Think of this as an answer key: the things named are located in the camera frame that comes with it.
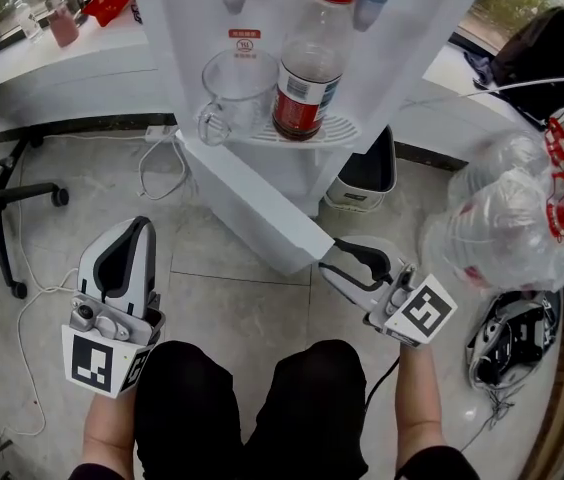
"glass measuring cup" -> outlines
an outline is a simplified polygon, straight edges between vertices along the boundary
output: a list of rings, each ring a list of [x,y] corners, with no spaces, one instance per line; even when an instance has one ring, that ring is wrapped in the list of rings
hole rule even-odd
[[[260,132],[271,117],[278,62],[261,50],[225,50],[202,70],[211,96],[198,117],[198,135],[209,146]]]

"knee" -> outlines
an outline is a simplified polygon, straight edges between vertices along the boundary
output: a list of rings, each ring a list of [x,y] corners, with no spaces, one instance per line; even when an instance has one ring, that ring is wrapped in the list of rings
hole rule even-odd
[[[366,382],[355,349],[342,340],[320,341],[306,351],[302,373],[305,380],[322,386]]]
[[[195,345],[167,341],[151,352],[140,382],[193,393],[206,390],[221,371],[224,370]]]

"black bag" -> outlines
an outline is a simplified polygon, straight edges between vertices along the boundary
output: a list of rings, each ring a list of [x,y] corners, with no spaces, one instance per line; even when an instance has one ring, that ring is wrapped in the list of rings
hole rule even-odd
[[[564,77],[564,8],[549,9],[531,20],[495,56],[491,70],[499,86]],[[564,82],[508,89],[500,94],[539,121],[564,107]]]

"white cable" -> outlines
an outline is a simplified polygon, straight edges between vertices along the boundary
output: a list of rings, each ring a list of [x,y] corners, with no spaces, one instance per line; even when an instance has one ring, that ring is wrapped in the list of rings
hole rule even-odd
[[[166,139],[170,139],[171,146],[173,147],[173,152],[175,153],[175,156],[180,161],[180,164],[182,164],[182,174],[180,174],[180,177],[175,182],[175,185],[172,188],[167,190],[161,196],[153,196],[153,195],[149,194],[149,192],[146,189],[146,186],[144,185],[144,172],[142,171],[142,164],[148,158],[148,156],[153,152],[153,150],[155,148],[157,148],[160,144],[162,144],[162,142],[164,142]],[[158,142],[153,144],[153,146],[151,146],[151,148],[146,153],[144,153],[144,156],[140,159],[140,163],[138,164],[138,176],[139,176],[139,179],[140,179],[140,186],[142,187],[142,192],[138,192],[137,194],[140,197],[146,196],[147,199],[150,199],[151,201],[159,201],[160,199],[164,199],[166,196],[171,194],[174,190],[179,188],[182,185],[182,183],[184,183],[186,181],[187,174],[188,174],[188,171],[187,171],[187,168],[186,168],[186,163],[184,163],[184,158],[182,158],[182,155],[180,154],[177,146],[175,145],[174,136],[173,135],[165,135]]]
[[[80,139],[80,140],[137,140],[145,139],[145,135],[132,135],[128,137],[111,137],[110,135],[94,135],[84,137],[83,135],[45,135],[45,139]]]
[[[22,157],[20,158],[20,174],[19,174],[19,179],[18,179],[18,186],[22,185],[22,172],[24,171],[24,152],[22,153]],[[31,307],[31,305],[38,299],[38,297],[44,293],[55,293],[58,291],[63,291],[63,292],[73,292],[74,290],[72,290],[71,288],[65,288],[64,284],[66,283],[67,279],[71,276],[71,274],[73,274],[74,272],[77,272],[78,269],[77,268],[72,268],[71,270],[69,270],[65,275],[64,278],[62,279],[62,281],[60,282],[59,285],[57,286],[42,286],[37,278],[35,277],[35,274],[33,273],[33,270],[31,269],[31,264],[29,263],[29,259],[26,256],[26,253],[24,252],[24,245],[22,242],[22,202],[18,201],[18,245],[20,246],[20,251],[22,253],[22,256],[24,257],[24,262],[26,263],[27,269],[29,270],[29,275],[31,276],[31,279],[33,280],[33,283],[35,284],[36,288],[38,289],[38,293],[36,293],[31,300],[29,300],[24,307],[20,310],[20,313],[18,314],[18,319],[17,319],[17,336],[18,336],[18,347],[20,349],[20,355],[22,356],[22,361],[24,362],[24,367],[26,368],[26,372],[29,375],[29,381],[31,382],[31,388],[33,389],[33,395],[35,397],[35,402],[38,406],[38,410],[40,411],[40,416],[42,417],[42,423],[40,425],[40,428],[38,428],[37,430],[33,431],[33,432],[20,432],[18,430],[14,430],[13,428],[9,427],[8,425],[5,425],[2,428],[2,432],[0,432],[0,441],[2,440],[2,437],[4,436],[5,432],[9,431],[15,435],[18,436],[28,436],[28,437],[36,437],[38,435],[40,435],[42,432],[44,432],[44,429],[46,428],[46,415],[44,414],[44,409],[42,409],[42,403],[40,402],[40,396],[38,395],[38,388],[35,385],[35,379],[33,377],[33,373],[31,372],[31,367],[29,366],[29,362],[26,358],[26,354],[24,353],[24,345],[22,344],[22,326],[21,326],[21,322],[22,322],[22,317],[24,316],[24,313],[26,312],[27,309],[29,309],[29,307]]]
[[[138,163],[138,176],[139,176],[139,180],[140,180],[140,187],[142,189],[141,189],[140,192],[136,192],[138,197],[145,196],[147,199],[150,199],[151,201],[159,201],[160,199],[164,199],[166,196],[173,193],[175,190],[177,190],[182,185],[182,183],[184,183],[186,181],[188,171],[187,171],[187,168],[186,168],[186,163],[184,162],[184,158],[182,157],[182,155],[178,151],[178,148],[175,144],[174,134],[175,134],[176,131],[177,131],[177,127],[174,130],[172,130],[171,134],[165,135],[158,142],[153,144],[149,148],[149,150],[140,159],[140,162]],[[98,135],[98,136],[93,136],[93,137],[84,137],[84,136],[81,136],[81,135],[45,135],[44,138],[50,138],[50,139],[67,138],[67,139],[79,139],[79,140],[122,140],[122,141],[124,141],[124,140],[135,140],[135,139],[146,139],[146,136],[145,135],[141,135],[141,136],[136,135],[136,136],[131,136],[131,137],[111,137],[111,136],[108,136],[108,135]],[[173,152],[175,153],[175,156],[179,160],[180,164],[182,165],[182,174],[180,174],[180,177],[175,182],[175,185],[172,188],[170,188],[169,190],[167,190],[164,194],[162,194],[160,196],[154,196],[154,195],[149,193],[149,191],[147,190],[147,188],[144,184],[144,171],[142,170],[142,165],[144,164],[144,161],[149,157],[149,155],[155,150],[155,148],[158,147],[160,144],[162,144],[167,139],[170,140],[171,146],[173,147]],[[28,262],[27,262],[27,267],[29,268],[29,272],[31,272],[31,267],[29,266]]]
[[[453,100],[455,98],[470,98],[471,96],[480,96],[481,94],[491,94],[494,92],[504,91],[506,89],[517,89],[519,87],[529,87],[531,85],[542,85],[542,84],[557,84],[564,82],[564,77],[560,78],[546,78],[544,80],[530,80],[528,82],[518,82],[516,84],[503,85],[495,89],[483,89],[481,91],[469,92],[466,94],[454,94],[453,96],[442,96],[440,98],[431,98],[428,100],[421,101],[411,101],[406,105],[400,107],[400,109],[411,107],[414,105],[426,105],[429,103],[438,103],[440,101]]]
[[[40,295],[42,295],[44,293],[55,293],[59,290],[73,291],[69,288],[64,288],[64,283],[66,283],[67,279],[69,278],[69,276],[71,274],[73,274],[73,272],[77,272],[77,271],[78,271],[77,268],[72,268],[71,270],[69,270],[64,275],[62,282],[60,282],[60,284],[58,286],[49,286],[47,288],[44,288],[44,290],[40,290],[38,293],[36,293],[33,296],[33,298],[29,302],[27,302],[24,305],[24,307],[20,310],[20,313],[18,314],[18,320],[17,320],[18,347],[20,348],[20,355],[22,356],[22,361],[24,362],[26,372],[29,375],[29,380],[31,382],[31,388],[33,389],[33,395],[35,397],[35,402],[38,406],[38,410],[40,411],[40,416],[42,417],[42,423],[40,425],[40,428],[38,428],[37,430],[34,430],[33,432],[20,432],[18,430],[12,429],[8,425],[5,425],[2,428],[2,432],[0,433],[0,441],[2,440],[2,437],[4,436],[4,434],[7,431],[9,431],[9,432],[11,432],[15,435],[18,435],[18,436],[36,437],[36,436],[39,436],[42,432],[44,432],[44,429],[46,428],[46,415],[44,414],[44,409],[42,409],[42,403],[40,402],[40,396],[38,395],[38,388],[35,384],[35,379],[33,378],[33,373],[31,372],[31,367],[29,366],[29,362],[26,358],[26,354],[24,353],[24,345],[22,344],[21,322],[22,322],[22,317],[24,316],[24,313],[26,312],[26,310],[29,309],[29,307],[31,307],[31,305],[38,299],[38,297]]]

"white countertop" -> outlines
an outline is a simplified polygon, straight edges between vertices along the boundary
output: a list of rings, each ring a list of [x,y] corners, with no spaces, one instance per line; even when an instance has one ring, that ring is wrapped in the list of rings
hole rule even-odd
[[[462,50],[445,45],[406,98],[424,101],[475,91]],[[39,123],[117,114],[172,112],[142,26],[130,9],[106,27],[90,18],[60,48],[39,42],[0,52],[0,132]],[[396,140],[469,160],[492,132],[527,127],[496,97],[451,98],[411,106],[392,119]]]

